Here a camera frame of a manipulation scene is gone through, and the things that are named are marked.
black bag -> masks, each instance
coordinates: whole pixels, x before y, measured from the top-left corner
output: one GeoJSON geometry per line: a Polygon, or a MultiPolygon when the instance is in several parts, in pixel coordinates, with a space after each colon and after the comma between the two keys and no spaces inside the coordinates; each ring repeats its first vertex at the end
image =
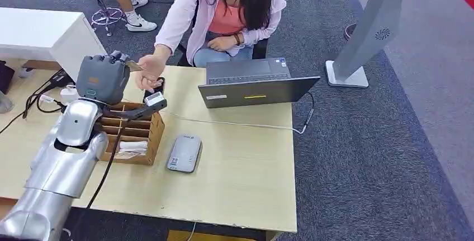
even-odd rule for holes
{"type": "Polygon", "coordinates": [[[0,91],[7,94],[8,87],[12,81],[15,71],[6,66],[6,62],[0,60],[0,91]]]}

stand base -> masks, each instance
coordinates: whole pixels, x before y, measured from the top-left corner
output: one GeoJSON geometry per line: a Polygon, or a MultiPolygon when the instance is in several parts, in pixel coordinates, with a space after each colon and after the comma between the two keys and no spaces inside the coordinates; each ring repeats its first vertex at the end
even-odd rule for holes
{"type": "Polygon", "coordinates": [[[358,87],[367,88],[369,83],[367,81],[366,72],[363,67],[357,69],[349,78],[345,80],[336,80],[333,69],[334,61],[326,61],[326,76],[328,78],[328,84],[330,86],[343,86],[343,87],[358,87]]]}

laptop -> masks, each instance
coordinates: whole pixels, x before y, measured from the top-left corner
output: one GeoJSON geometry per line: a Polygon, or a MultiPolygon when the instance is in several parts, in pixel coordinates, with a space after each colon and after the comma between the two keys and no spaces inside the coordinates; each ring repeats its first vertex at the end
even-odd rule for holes
{"type": "Polygon", "coordinates": [[[198,86],[207,108],[296,102],[321,77],[291,78],[285,58],[208,63],[198,86]]]}

card reader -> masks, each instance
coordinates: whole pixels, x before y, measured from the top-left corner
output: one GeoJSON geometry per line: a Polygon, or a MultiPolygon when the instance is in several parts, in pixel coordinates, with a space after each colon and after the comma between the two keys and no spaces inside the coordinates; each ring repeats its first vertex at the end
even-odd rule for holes
{"type": "Polygon", "coordinates": [[[191,173],[201,148],[201,139],[193,135],[179,135],[169,154],[168,169],[191,173]]]}

white sneaker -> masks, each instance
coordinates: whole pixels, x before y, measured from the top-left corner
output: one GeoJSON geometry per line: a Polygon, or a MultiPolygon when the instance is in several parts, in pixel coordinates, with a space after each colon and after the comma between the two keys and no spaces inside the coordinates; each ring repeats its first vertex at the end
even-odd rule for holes
{"type": "Polygon", "coordinates": [[[148,0],[135,0],[135,4],[132,4],[134,9],[137,9],[138,7],[142,7],[143,5],[147,4],[148,0]]]}
{"type": "Polygon", "coordinates": [[[152,31],[154,30],[157,25],[153,22],[148,22],[144,20],[141,15],[138,15],[136,22],[134,23],[127,23],[125,25],[129,31],[152,31]]]}

